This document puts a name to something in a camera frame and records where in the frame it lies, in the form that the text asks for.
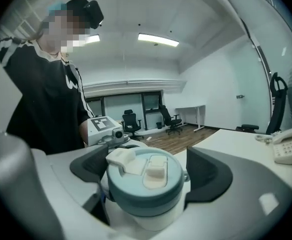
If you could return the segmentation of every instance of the telephone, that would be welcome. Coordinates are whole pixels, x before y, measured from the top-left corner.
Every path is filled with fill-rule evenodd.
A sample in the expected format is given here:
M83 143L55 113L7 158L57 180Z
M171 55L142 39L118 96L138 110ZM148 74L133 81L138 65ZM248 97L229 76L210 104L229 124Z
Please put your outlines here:
M272 144L275 152L275 162L292 165L292 129L273 136Z

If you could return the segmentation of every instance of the ceiling light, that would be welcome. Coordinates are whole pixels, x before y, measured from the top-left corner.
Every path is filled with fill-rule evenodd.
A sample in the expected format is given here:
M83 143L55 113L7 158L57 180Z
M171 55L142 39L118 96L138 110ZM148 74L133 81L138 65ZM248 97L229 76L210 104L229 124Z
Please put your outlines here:
M155 35L150 35L150 34L139 34L138 40L155 42L155 43L160 43L160 44L169 45L173 47L176 47L179 44L179 42L177 41L155 36Z
M96 34L96 35L91 35L90 37L88 37L85 43L88 44L88 43L94 43L94 42L99 42L99 41L100 41L99 35Z

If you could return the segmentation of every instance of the phone handset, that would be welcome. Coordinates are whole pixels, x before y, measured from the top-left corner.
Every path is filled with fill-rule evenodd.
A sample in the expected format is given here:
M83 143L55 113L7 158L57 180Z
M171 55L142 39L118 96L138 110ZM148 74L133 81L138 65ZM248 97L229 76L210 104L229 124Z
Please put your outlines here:
M273 137L272 142L273 144L279 144L289 138L292 138L292 129L277 134L276 136Z

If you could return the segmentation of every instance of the black office chair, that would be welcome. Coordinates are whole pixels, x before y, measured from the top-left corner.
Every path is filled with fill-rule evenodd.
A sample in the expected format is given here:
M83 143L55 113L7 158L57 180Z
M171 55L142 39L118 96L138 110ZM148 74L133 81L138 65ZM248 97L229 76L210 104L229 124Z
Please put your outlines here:
M279 81L281 81L284 85L283 89L280 89ZM280 131L280 126L282 123L282 119L285 113L286 107L286 98L288 93L288 86L286 82L278 76L278 73L274 73L270 81L270 91L272 96L275 97L275 107L272 113L272 117L270 123L268 125L266 134L270 135L277 131ZM255 130L258 130L259 126L252 124L243 124L241 127L237 127L237 131L247 132L247 133L256 133Z
M136 121L136 114L133 113L131 109L125 110L122 118L124 119L124 131L132 133L132 136L130 137L131 139L138 141L138 138L144 138L144 136L142 135L136 135L136 131L141 129L141 120L138 120L138 125Z
M168 110L166 109L165 105L160 105L160 112L164 118L164 124L166 126L170 126L169 129L166 130L166 133L170 135L170 133L177 132L180 135L180 132L182 132L182 128L179 128L177 125L181 123L181 119L177 119L178 114L175 115L175 119L171 120L174 117L171 117L169 115Z

